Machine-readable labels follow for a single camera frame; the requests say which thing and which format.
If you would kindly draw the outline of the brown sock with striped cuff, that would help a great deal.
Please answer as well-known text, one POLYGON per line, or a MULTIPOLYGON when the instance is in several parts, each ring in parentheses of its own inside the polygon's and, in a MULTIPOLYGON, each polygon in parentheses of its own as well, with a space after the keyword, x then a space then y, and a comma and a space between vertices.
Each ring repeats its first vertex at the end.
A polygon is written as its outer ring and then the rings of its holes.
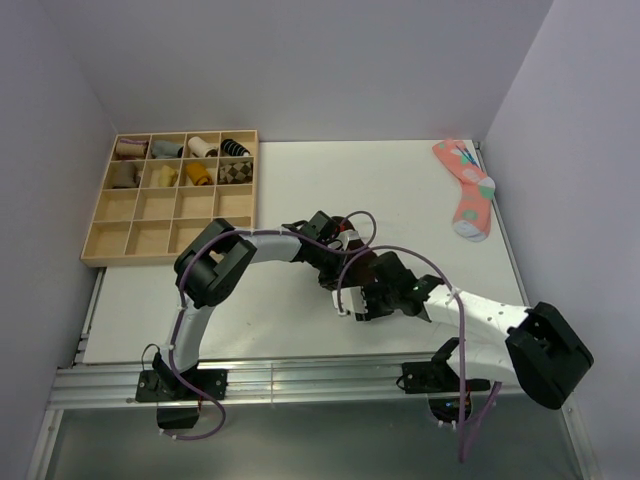
MULTIPOLYGON (((346 217, 332 216, 332 219, 338 224, 332 239, 336 240, 338 234, 344 230, 353 229, 357 231, 351 218, 356 215, 364 214, 364 211, 359 211, 349 214, 346 217)), ((372 227, 373 230, 371 237, 368 240, 361 239, 360 241, 352 242, 349 245, 348 252, 355 252, 355 254, 347 256, 341 261, 340 273, 344 274, 344 278, 341 283, 343 288, 366 286, 376 282, 375 272, 371 269, 370 263, 375 261, 378 256, 368 247, 368 245, 373 241, 377 231, 377 226, 374 220, 372 220, 372 227)))

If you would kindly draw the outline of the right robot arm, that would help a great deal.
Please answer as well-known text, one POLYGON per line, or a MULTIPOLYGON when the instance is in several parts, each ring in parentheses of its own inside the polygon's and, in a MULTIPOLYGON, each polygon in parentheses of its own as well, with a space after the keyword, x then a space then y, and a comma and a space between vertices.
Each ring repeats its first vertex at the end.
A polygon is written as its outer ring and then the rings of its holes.
POLYGON ((416 277, 392 252, 367 268, 368 284, 334 293, 339 313, 359 321, 402 313, 458 331, 430 360, 403 365, 407 394, 516 384, 537 404, 558 410, 593 366, 590 350, 551 304, 510 305, 458 290, 440 276, 416 277))

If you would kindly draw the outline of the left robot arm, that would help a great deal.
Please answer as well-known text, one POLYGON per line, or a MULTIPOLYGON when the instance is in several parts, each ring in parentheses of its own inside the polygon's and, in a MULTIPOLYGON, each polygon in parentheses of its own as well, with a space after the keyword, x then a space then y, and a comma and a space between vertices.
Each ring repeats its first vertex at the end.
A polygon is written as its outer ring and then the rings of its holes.
POLYGON ((174 263, 180 307, 168 344, 152 362, 159 388, 183 399, 197 384, 199 349, 216 306, 233 292, 252 264, 302 262, 333 289, 346 258, 365 248, 351 224, 317 212, 311 220, 272 230, 239 230, 225 219, 209 223, 174 263))

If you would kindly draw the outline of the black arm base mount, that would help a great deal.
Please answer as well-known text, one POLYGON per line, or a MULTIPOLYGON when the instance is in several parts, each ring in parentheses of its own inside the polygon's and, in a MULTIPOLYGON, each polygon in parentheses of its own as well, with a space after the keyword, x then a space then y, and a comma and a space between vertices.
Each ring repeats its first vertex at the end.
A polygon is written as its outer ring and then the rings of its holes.
POLYGON ((454 393, 459 391, 459 376, 447 364, 433 361, 405 362, 396 386, 406 394, 454 393))

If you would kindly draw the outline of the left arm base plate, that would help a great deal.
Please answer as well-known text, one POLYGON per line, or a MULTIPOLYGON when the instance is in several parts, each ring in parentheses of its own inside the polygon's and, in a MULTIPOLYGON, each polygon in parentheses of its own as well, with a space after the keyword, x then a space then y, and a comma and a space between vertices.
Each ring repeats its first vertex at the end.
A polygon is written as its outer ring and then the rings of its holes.
MULTIPOLYGON (((228 371, 225 369, 195 369, 185 373, 184 378, 199 391, 215 400, 223 400, 226 394, 228 371)), ((137 403, 164 403, 196 401, 203 399, 200 393, 177 380, 173 373, 166 383, 154 370, 140 373, 135 393, 137 403)))

